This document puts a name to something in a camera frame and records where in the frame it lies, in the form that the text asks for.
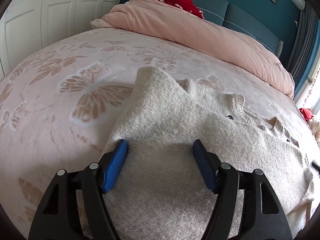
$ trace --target teal wall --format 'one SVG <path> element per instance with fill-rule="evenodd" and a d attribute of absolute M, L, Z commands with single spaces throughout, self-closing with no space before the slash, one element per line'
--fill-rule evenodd
<path fill-rule="evenodd" d="M 297 20 L 299 22 L 300 10 L 295 4 L 291 0 L 277 0 L 276 4 L 271 0 L 228 1 L 262 22 L 284 42 L 280 60 L 282 64 L 285 64 L 292 50 L 298 30 L 294 21 Z"/>

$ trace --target blue gripper pad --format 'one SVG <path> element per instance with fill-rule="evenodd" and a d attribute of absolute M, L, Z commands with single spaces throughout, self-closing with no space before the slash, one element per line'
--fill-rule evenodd
<path fill-rule="evenodd" d="M 124 160 L 127 157 L 128 153 L 128 142 L 121 139 L 117 144 L 115 150 L 110 154 L 113 154 L 109 165 L 104 172 L 104 181 L 102 185 L 102 190 L 106 193 L 111 190 L 118 179 Z"/>
<path fill-rule="evenodd" d="M 215 173 L 211 169 L 206 156 L 204 156 L 208 153 L 204 148 L 201 149 L 197 141 L 193 143 L 192 150 L 193 156 L 196 160 L 196 163 L 198 164 L 204 183 L 206 187 L 213 192 L 215 190 Z"/>

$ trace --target grey curtain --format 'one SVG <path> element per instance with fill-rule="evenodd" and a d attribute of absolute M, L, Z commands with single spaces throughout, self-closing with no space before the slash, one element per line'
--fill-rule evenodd
<path fill-rule="evenodd" d="M 296 84 L 300 81 L 311 54 L 316 35 L 317 20 L 316 12 L 310 3 L 306 1 L 304 10 L 300 12 L 296 40 L 285 65 L 286 70 L 291 73 Z"/>

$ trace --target door panel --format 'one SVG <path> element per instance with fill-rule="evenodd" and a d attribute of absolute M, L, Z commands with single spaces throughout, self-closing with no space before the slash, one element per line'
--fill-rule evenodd
<path fill-rule="evenodd" d="M 41 10 L 42 47 L 74 35 L 76 0 L 43 0 Z"/>
<path fill-rule="evenodd" d="M 75 34 L 91 30 L 90 22 L 110 12 L 119 0 L 77 0 Z"/>
<path fill-rule="evenodd" d="M 5 75 L 42 49 L 41 1 L 12 0 L 0 20 L 0 59 Z"/>
<path fill-rule="evenodd" d="M 0 80 L 4 77 L 4 73 L 2 70 L 1 60 L 0 60 Z"/>

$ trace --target bedsheet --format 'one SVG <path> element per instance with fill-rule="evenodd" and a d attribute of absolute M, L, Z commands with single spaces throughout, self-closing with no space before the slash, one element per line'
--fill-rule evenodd
<path fill-rule="evenodd" d="M 142 66 L 244 95 L 249 108 L 277 116 L 309 161 L 320 163 L 293 101 L 246 70 L 155 37 L 114 28 L 88 31 L 31 55 L 0 80 L 0 203 L 25 237 L 55 172 L 99 160 Z M 303 226 L 305 214 L 298 210 L 288 218 Z"/>

